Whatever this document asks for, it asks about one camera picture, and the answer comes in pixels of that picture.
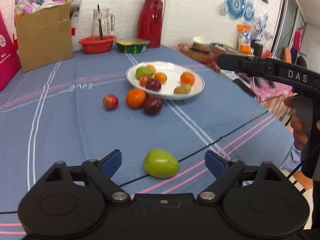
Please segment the person's right hand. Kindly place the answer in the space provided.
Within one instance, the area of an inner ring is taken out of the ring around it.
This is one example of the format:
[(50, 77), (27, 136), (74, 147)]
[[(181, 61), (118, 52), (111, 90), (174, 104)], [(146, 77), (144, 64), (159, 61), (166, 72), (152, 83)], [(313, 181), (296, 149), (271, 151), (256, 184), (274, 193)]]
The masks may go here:
[(284, 99), (284, 105), (293, 109), (293, 115), (291, 117), (290, 126), (293, 130), (294, 146), (297, 150), (302, 151), (308, 142), (307, 135), (303, 132), (303, 121), (296, 115), (296, 110), (292, 102), (293, 97), (287, 97)]

